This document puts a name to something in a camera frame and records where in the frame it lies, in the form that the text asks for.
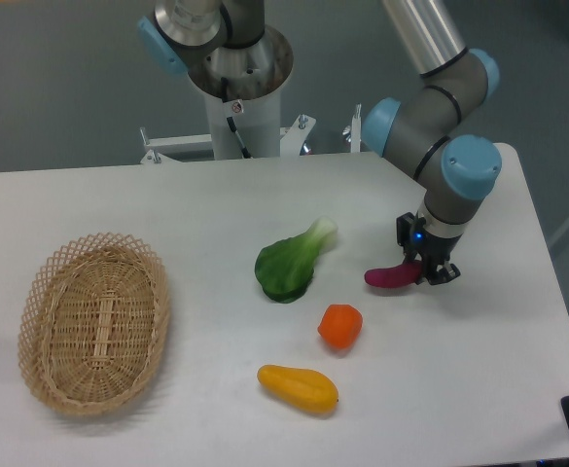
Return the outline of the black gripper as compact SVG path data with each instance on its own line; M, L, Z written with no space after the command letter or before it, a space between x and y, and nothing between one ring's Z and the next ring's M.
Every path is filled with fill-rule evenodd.
M417 285L443 285L461 275L460 269L450 260L460 236L437 236L431 233L426 220L408 212L396 219L396 237L403 249L405 264L413 263L420 256L422 271Z

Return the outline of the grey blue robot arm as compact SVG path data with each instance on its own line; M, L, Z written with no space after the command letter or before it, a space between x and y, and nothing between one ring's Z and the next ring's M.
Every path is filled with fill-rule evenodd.
M384 9L423 89L410 101L386 98L355 125L362 142L423 187L415 213L396 221L403 263L373 269L366 281L445 284L459 275L450 255L492 191L502 161L485 138L453 131L496 90L499 70L467 47L440 1L387 1ZM159 1L137 23L151 57L168 73L188 75L212 113L219 159L277 156L276 98L292 70L287 40L265 22L261 1Z

